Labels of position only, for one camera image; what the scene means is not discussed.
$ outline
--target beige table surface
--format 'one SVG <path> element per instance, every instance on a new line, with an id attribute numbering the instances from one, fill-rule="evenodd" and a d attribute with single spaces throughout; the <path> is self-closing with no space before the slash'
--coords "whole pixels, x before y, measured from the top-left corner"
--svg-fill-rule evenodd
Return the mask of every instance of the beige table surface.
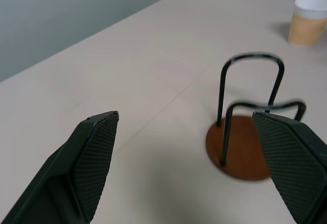
<path id="1" fill-rule="evenodd" d="M 271 180 L 232 179 L 205 151 L 220 70 L 252 51 L 282 57 L 276 102 L 303 99 L 303 121 L 327 141 L 327 38 L 286 42 L 294 1 L 163 0 L 0 83 L 0 219 L 79 121 L 118 110 L 93 224 L 295 223 Z M 224 111 L 267 102 L 276 74 L 269 62 L 233 66 Z"/>

